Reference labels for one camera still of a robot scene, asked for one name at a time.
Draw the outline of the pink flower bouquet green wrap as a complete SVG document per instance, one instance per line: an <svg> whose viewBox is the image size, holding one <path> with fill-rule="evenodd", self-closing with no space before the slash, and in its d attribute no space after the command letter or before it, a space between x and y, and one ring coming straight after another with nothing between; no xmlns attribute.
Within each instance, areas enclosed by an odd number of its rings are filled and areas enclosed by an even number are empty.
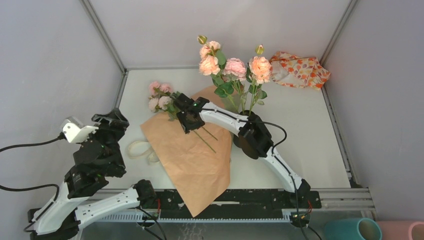
<svg viewBox="0 0 424 240"><path fill-rule="evenodd" d="M177 113L181 110L174 106L174 100L181 94L174 92L168 83L154 81L148 86L150 96L148 97L148 108L151 112L165 112L170 122L177 120Z"/></svg>

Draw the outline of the cream printed ribbon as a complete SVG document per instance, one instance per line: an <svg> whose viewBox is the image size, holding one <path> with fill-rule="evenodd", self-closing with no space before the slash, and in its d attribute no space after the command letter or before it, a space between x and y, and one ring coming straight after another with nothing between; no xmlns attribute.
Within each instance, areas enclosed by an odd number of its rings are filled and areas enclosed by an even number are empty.
<svg viewBox="0 0 424 240"><path fill-rule="evenodd" d="M149 165L158 164L159 157L148 141L135 140L126 149L128 157L132 160L146 160Z"/></svg>

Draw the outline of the orange wrapping paper sheet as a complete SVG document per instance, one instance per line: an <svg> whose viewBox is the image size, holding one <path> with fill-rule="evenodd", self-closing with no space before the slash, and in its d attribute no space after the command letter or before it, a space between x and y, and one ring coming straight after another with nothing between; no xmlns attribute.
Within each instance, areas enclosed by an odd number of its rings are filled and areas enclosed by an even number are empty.
<svg viewBox="0 0 424 240"><path fill-rule="evenodd" d="M185 134L178 120L156 112L140 126L193 217L230 184L231 133L213 123Z"/></svg>

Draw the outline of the peach pink flower stem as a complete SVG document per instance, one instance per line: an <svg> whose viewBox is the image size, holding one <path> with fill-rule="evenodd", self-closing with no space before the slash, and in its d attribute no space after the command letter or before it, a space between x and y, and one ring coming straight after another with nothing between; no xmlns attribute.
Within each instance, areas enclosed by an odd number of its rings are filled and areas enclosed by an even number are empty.
<svg viewBox="0 0 424 240"><path fill-rule="evenodd" d="M199 72L204 76L209 76L215 86L214 94L220 98L227 98L221 85L224 84L222 72L225 68L227 59L222 52L222 46L218 41L208 40L204 35L198 35L197 41L201 45L199 50L200 62Z"/></svg>

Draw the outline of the pink rose stem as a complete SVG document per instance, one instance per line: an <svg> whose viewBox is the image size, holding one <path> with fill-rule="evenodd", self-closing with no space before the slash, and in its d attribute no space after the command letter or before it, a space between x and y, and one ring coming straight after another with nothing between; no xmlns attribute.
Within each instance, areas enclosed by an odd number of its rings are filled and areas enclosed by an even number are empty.
<svg viewBox="0 0 424 240"><path fill-rule="evenodd" d="M226 60L224 69L222 70L222 79L224 84L221 85L221 88L224 90L228 98L232 97L234 92L237 93L241 113L244 113L246 110L246 101L247 101L247 89L245 87L245 81L247 76L247 67L245 63L239 58L229 58Z"/></svg>

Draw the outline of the peach rose stem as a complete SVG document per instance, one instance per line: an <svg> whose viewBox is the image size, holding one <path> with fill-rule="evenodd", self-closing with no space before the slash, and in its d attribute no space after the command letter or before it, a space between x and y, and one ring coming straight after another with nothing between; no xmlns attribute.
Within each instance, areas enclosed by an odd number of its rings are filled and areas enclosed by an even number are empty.
<svg viewBox="0 0 424 240"><path fill-rule="evenodd" d="M256 56L250 59L248 63L248 80L250 82L248 92L251 93L251 101L249 106L250 115L255 104L264 105L263 99L268 95L262 90L262 86L265 83L270 82L272 66L268 59L261 56L264 53L264 47L262 44L255 48Z"/></svg>

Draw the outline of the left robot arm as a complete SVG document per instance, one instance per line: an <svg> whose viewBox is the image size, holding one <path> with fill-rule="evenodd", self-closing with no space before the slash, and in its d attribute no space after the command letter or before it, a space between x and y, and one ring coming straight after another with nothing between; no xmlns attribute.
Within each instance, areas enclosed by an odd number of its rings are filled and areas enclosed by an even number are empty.
<svg viewBox="0 0 424 240"><path fill-rule="evenodd" d="M83 125L68 117L61 126L64 138L80 147L58 192L42 208L29 210L32 240L69 240L106 216L131 208L149 209L157 201L151 182L142 179L123 192L88 203L109 177L121 178L126 173L119 140L129 127L118 108L95 114L91 120L93 125Z"/></svg>

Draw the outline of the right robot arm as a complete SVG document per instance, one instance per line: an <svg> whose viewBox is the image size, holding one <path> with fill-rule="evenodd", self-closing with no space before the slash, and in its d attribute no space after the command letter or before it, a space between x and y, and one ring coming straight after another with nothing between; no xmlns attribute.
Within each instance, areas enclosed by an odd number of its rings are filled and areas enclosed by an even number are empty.
<svg viewBox="0 0 424 240"><path fill-rule="evenodd" d="M208 99L198 97L196 100L183 93L171 95L173 105L179 109L176 114L185 134L203 127L206 123L215 124L234 134L238 147L249 158L261 160L268 164L289 192L289 203L295 208L302 208L309 201L311 186L295 173L277 151L277 143L267 129L272 123L262 121L256 115L241 115L225 110Z"/></svg>

